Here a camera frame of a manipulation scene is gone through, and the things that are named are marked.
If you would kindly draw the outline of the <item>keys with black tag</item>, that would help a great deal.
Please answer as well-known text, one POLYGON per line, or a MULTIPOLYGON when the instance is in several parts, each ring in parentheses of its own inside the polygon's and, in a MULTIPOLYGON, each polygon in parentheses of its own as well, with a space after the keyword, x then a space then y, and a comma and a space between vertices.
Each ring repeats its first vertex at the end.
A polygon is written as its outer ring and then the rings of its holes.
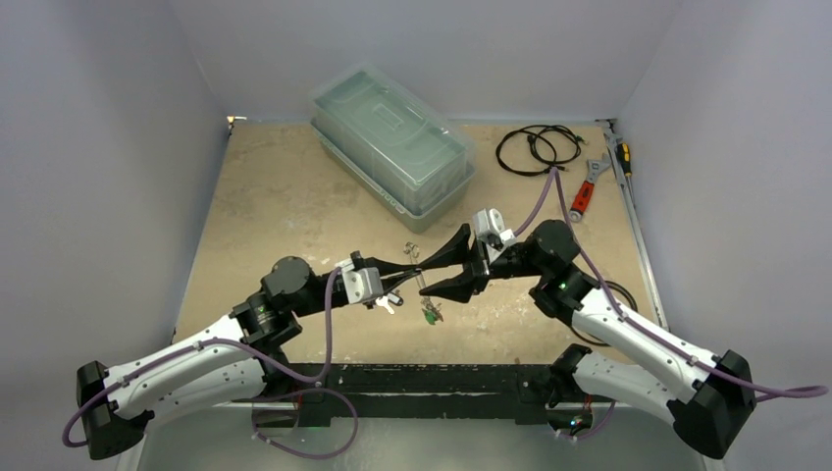
POLYGON ((374 303, 376 306, 393 315, 395 310, 404 304, 404 300, 396 291, 394 291, 378 297, 374 303))

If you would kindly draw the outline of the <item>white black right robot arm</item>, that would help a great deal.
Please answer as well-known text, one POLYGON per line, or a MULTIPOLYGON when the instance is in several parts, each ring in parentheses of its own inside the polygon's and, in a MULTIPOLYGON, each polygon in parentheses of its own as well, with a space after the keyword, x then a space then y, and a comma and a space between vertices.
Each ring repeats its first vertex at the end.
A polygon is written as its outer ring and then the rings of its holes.
POLYGON ((624 353, 621 364, 597 351, 571 345, 554 363, 553 391, 565 399, 580 393, 605 396, 668 423, 690 448, 721 459, 756 407, 748 360, 733 350, 718 355, 663 330, 607 296, 600 282, 574 260, 580 247, 563 221, 545 220, 523 241, 499 249, 495 236, 471 234, 469 225, 422 270, 459 265, 459 275, 421 289, 421 294, 467 303, 491 280, 535 277, 529 294, 549 318, 590 334, 624 353))

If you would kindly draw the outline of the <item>steel perforated key plate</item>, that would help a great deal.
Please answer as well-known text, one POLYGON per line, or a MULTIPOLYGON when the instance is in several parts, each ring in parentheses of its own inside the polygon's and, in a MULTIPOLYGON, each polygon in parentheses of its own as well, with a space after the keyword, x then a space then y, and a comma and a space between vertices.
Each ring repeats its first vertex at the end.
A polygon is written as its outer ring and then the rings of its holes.
MULTIPOLYGON (((419 257, 419 247, 412 241, 408 241, 404 245, 403 252, 409 257, 410 263, 416 265, 418 263, 419 257)), ((426 286, 425 279, 423 275, 416 277, 417 286, 419 289, 422 289, 426 286)), ((435 309, 440 310, 436 304, 433 303, 429 296, 422 295, 421 296, 421 303, 422 307, 432 307, 435 309)))

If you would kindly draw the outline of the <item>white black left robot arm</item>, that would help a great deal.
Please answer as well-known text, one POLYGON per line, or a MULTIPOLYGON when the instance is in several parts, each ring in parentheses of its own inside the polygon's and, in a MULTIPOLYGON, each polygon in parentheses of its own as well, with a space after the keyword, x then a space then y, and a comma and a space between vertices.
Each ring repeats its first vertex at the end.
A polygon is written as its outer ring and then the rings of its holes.
POLYGON ((77 371, 78 409, 62 433, 66 447, 84 447, 93 460, 116 456, 142 441, 162 418, 262 394, 279 401, 297 384, 322 385, 332 365, 332 312, 372 305, 417 276, 420 268, 359 252, 317 275, 307 261, 287 256, 260 288, 216 322, 177 343, 117 366, 91 361, 77 371), (320 371, 291 369, 284 343, 298 336, 299 318, 323 313, 325 351, 320 371))

